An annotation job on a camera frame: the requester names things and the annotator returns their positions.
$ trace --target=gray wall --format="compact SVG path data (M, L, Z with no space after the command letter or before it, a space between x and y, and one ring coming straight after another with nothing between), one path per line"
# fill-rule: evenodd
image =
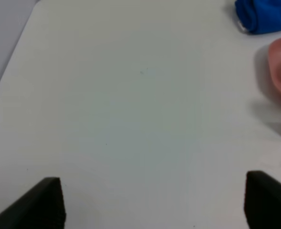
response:
M0 79L37 0L0 0Z

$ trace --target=table surface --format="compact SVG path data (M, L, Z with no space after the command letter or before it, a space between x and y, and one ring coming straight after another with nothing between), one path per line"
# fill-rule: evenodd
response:
M267 48L223 0L42 0L0 83L0 211L62 180L67 229L246 229L281 181Z

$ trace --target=white object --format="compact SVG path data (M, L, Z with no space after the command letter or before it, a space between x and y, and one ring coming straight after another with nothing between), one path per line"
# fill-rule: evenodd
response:
M39 2L0 83L0 212L57 176L66 229L247 229L247 171L281 182L254 69L279 37L223 0Z

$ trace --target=blue cloth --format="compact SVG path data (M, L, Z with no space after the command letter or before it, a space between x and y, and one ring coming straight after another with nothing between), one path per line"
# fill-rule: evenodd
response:
M237 15L253 34L281 30L281 0L237 0Z

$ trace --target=blue towel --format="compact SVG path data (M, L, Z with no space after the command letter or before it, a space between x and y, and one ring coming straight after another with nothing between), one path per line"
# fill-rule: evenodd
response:
M237 0L237 15L253 34L281 30L281 0Z

